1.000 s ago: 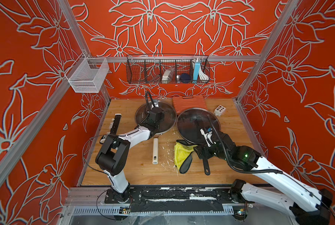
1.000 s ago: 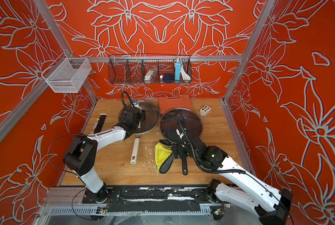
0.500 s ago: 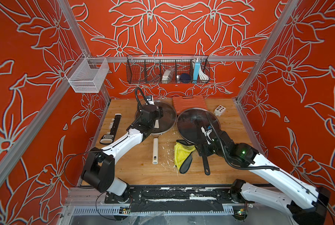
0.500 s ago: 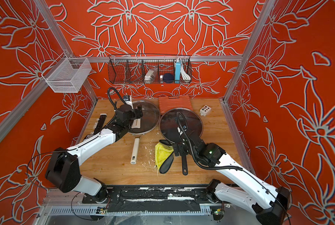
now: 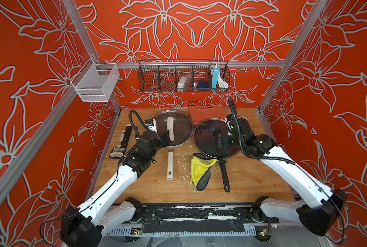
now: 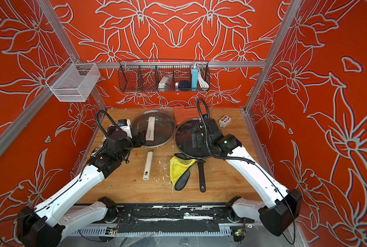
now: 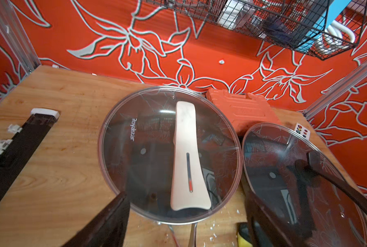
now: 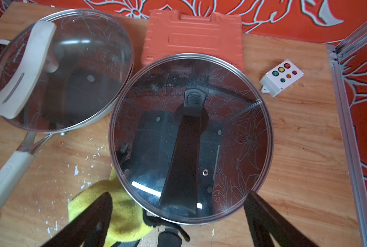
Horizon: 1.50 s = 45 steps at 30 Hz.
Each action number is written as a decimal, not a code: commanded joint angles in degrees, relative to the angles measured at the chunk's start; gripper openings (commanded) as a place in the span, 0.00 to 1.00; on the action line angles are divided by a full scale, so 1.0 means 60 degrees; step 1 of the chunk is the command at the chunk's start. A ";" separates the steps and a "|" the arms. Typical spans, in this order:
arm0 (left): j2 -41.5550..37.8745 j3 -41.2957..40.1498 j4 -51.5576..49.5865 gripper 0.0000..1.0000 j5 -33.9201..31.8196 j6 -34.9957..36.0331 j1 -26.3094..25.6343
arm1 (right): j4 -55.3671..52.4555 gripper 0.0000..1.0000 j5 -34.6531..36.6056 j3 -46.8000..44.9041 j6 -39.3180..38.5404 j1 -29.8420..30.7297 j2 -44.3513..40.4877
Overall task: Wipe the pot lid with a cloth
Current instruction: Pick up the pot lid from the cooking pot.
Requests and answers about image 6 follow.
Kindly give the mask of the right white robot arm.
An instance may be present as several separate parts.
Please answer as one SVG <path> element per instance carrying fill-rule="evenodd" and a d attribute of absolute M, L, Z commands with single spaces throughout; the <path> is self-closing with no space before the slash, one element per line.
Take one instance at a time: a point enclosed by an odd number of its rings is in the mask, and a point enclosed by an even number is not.
<path fill-rule="evenodd" d="M 196 100 L 196 108 L 200 116 L 198 129 L 210 156 L 235 168 L 262 199 L 261 203 L 241 197 L 233 200 L 233 214 L 261 222 L 275 236 L 281 236 L 290 226 L 295 226 L 303 202 L 302 193 L 297 189 L 289 190 L 267 173 L 234 135 L 224 135 L 210 117 L 203 98 Z"/>

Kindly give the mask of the glass lid with white handle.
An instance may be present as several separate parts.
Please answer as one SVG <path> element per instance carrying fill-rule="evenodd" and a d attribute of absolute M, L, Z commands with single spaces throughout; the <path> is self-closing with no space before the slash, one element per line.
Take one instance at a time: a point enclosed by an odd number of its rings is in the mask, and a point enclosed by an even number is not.
<path fill-rule="evenodd" d="M 166 144 L 175 132 L 176 123 L 172 116 L 161 110 L 149 110 L 131 122 L 131 133 L 145 133 L 145 148 L 157 148 Z"/>

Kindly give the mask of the yellow microfiber cloth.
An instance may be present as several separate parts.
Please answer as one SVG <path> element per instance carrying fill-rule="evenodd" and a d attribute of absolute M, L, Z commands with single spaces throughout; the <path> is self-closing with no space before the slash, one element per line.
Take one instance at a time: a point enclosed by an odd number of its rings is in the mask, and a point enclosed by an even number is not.
<path fill-rule="evenodd" d="M 197 162 L 182 153 L 175 153 L 170 159 L 170 182 L 176 191 L 185 188 L 190 178 L 190 167 Z"/>

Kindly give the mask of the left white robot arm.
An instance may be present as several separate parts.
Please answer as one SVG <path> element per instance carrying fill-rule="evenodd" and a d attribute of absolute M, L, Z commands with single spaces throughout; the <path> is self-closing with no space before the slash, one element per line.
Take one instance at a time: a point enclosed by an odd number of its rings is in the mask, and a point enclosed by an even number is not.
<path fill-rule="evenodd" d="M 86 162 L 78 176 L 34 209 L 26 206 L 17 215 L 16 236 L 26 247 L 56 247 L 71 233 L 105 219 L 114 222 L 120 214 L 116 203 L 102 197 L 90 206 L 68 214 L 68 210 L 89 190 L 111 175 L 130 152 L 146 142 L 146 132 L 128 136 L 115 122 L 108 129 L 99 126 L 105 137 L 101 148 Z"/>

